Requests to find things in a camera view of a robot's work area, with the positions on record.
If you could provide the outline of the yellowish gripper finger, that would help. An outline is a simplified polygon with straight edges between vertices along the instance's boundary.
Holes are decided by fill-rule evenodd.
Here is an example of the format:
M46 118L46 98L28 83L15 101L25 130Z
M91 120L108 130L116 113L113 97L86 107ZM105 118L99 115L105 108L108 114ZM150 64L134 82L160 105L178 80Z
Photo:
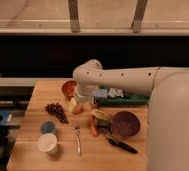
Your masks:
M86 111L90 111L94 108L94 104L91 102L86 102L83 104L83 109Z
M76 108L77 108L77 102L75 101L74 98L72 98L68 104L67 110L70 113L75 113L76 112Z

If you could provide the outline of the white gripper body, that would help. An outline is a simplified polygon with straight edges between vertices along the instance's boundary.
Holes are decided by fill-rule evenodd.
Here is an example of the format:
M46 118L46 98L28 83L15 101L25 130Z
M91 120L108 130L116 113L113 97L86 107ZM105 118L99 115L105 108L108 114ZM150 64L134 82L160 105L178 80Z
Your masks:
M85 103L92 99L93 86L78 84L74 90L74 98L79 103Z

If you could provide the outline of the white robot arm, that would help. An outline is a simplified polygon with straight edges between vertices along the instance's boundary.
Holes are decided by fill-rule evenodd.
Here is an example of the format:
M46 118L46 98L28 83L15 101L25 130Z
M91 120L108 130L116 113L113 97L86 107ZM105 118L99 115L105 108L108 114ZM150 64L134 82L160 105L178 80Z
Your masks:
M86 102L99 85L149 97L147 171L189 171L189 68L102 68L92 59L73 70L74 98Z

